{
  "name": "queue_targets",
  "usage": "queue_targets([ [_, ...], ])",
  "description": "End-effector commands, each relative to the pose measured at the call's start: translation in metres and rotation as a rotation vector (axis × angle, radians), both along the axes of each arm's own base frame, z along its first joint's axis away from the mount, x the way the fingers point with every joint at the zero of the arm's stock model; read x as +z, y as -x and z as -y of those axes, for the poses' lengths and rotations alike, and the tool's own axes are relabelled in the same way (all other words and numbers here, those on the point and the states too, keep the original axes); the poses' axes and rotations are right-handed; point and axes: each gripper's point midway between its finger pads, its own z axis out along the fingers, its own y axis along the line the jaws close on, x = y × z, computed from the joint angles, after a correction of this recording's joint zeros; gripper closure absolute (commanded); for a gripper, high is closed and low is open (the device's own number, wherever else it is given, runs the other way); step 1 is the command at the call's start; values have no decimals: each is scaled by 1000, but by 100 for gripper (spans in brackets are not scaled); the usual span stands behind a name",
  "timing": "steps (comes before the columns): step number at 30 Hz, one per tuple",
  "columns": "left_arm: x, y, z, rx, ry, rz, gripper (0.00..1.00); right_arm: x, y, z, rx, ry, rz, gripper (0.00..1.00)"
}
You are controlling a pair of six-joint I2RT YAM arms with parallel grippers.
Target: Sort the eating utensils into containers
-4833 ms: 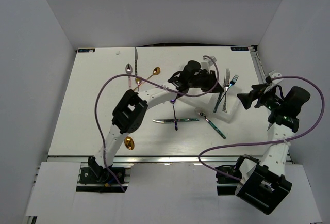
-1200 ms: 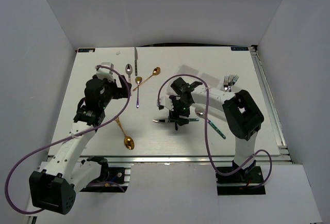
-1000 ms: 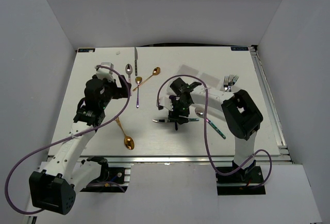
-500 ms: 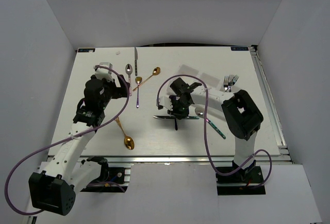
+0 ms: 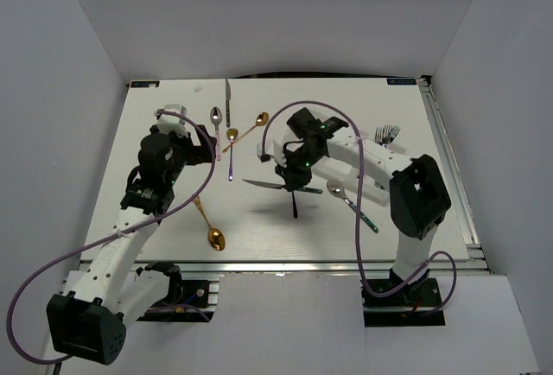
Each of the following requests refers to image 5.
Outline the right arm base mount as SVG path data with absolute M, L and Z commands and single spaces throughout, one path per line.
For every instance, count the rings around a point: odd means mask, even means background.
M 392 296 L 375 297 L 361 289 L 365 327 L 443 327 L 442 296 L 435 278 L 427 278 L 413 293 L 403 288 Z

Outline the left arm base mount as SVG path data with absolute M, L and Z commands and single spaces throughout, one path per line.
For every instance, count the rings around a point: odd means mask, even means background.
M 157 262 L 135 271 L 130 299 L 139 306 L 132 316 L 143 322 L 205 322 L 214 316 L 219 283 L 186 278 L 172 263 Z

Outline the blue metallic fork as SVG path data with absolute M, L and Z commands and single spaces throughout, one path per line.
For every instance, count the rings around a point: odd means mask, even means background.
M 383 127 L 383 135 L 381 143 L 387 147 L 392 143 L 400 132 L 401 128 L 398 125 L 387 124 Z

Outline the silver fork green patterned handle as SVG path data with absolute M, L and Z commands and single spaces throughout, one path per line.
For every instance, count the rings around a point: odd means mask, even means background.
M 383 145 L 386 138 L 386 126 L 379 126 L 375 130 L 374 142 Z

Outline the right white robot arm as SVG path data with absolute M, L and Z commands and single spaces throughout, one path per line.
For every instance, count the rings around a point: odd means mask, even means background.
M 354 239 L 356 258 L 361 259 L 360 224 L 364 181 L 370 178 L 388 194 L 390 217 L 397 229 L 397 254 L 390 270 L 390 289 L 378 297 L 391 296 L 408 305 L 422 293 L 420 282 L 428 275 L 434 236 L 452 202 L 436 160 L 397 153 L 368 139 L 341 110 L 324 116 L 311 110 L 311 102 L 297 102 L 280 140 L 262 137 L 257 147 L 261 162 L 273 161 L 284 187 L 294 193 L 312 180 L 314 168 L 325 159 L 347 164 L 356 171 Z

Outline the ornate gold spoon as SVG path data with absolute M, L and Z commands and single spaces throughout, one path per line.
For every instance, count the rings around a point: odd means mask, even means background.
M 205 220 L 205 222 L 207 224 L 207 228 L 208 228 L 207 241 L 208 241 L 208 243 L 212 246 L 212 248 L 214 250 L 223 251 L 226 248 L 225 236 L 224 236 L 223 232 L 220 229 L 212 226 L 211 222 L 209 221 L 209 219 L 206 215 L 206 212 L 204 210 L 204 207 L 201 203 L 201 200 L 200 200 L 199 196 L 196 196 L 194 198 L 194 205 L 196 206 L 196 208 L 198 209 L 198 211 L 200 212 L 201 216 L 203 217 L 203 219 Z

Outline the silver knife dark patterned handle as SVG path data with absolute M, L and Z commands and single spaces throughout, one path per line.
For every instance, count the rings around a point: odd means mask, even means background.
M 226 109 L 226 128 L 231 127 L 231 99 L 232 91 L 229 79 L 225 79 L 225 109 Z

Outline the silver knife green patterned handle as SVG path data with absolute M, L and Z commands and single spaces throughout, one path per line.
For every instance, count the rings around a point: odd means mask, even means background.
M 287 192 L 302 192 L 302 193 L 308 193 L 308 194 L 323 194 L 323 190 L 319 188 L 313 188 L 313 187 L 299 187 L 292 189 L 290 187 L 287 187 L 285 184 L 278 184 L 278 183 L 272 183 L 267 181 L 255 181 L 250 179 L 242 179 L 245 183 L 248 183 L 250 185 L 261 187 L 261 188 L 268 188 L 268 189 L 275 189 L 275 190 L 285 190 Z

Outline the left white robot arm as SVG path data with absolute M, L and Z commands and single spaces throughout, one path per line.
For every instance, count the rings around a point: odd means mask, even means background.
M 116 239 L 104 243 L 80 280 L 47 305 L 54 350 L 103 365 L 120 354 L 127 330 L 146 310 L 161 302 L 172 305 L 182 296 L 179 268 L 167 262 L 140 270 L 134 283 L 125 279 L 146 241 L 161 223 L 175 193 L 173 186 L 186 166 L 211 163 L 215 139 L 204 126 L 194 144 L 183 127 L 166 131 L 153 126 L 140 142 L 138 164 L 127 177 L 125 194 L 113 229 Z

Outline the silver spoon pink handle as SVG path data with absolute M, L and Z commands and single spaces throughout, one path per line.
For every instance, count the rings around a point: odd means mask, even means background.
M 217 161 L 221 160 L 221 149 L 220 149 L 220 131 L 219 126 L 222 123 L 222 113 L 219 107 L 214 106 L 210 110 L 210 120 L 214 127 L 214 134 L 215 134 L 215 151 L 216 151 L 216 159 Z

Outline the silver spoon green patterned handle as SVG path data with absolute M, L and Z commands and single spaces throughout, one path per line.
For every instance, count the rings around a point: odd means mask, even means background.
M 338 181 L 327 181 L 326 183 L 328 192 L 342 200 L 352 211 L 356 212 L 358 207 L 357 205 L 346 195 L 344 186 Z M 378 227 L 363 213 L 359 214 L 361 220 L 374 232 L 379 233 Z

